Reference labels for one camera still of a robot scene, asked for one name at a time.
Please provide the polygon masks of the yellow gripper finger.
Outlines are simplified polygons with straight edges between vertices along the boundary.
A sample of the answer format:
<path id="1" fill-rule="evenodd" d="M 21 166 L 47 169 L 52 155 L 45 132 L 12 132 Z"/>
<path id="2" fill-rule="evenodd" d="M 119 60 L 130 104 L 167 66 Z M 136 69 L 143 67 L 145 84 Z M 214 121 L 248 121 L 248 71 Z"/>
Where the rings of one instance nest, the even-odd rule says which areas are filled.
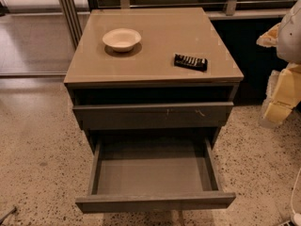
<path id="1" fill-rule="evenodd" d="M 260 35 L 256 41 L 259 46 L 262 47 L 276 47 L 277 46 L 277 34 L 280 24 L 275 24 L 264 34 Z"/>
<path id="2" fill-rule="evenodd" d="M 289 63 L 281 72 L 272 71 L 262 104 L 262 121 L 281 125 L 301 102 L 301 65 Z"/>

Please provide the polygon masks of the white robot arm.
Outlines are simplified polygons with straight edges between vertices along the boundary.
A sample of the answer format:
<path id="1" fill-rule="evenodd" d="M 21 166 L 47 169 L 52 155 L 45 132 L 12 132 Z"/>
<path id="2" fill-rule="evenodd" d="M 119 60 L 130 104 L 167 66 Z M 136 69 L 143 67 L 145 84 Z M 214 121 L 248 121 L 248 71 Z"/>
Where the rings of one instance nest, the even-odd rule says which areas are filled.
<path id="1" fill-rule="evenodd" d="M 288 65 L 269 76 L 266 99 L 261 106 L 260 125 L 280 126 L 301 102 L 301 0 L 298 0 L 282 21 L 259 36 L 256 43 L 275 47 L 277 56 Z"/>

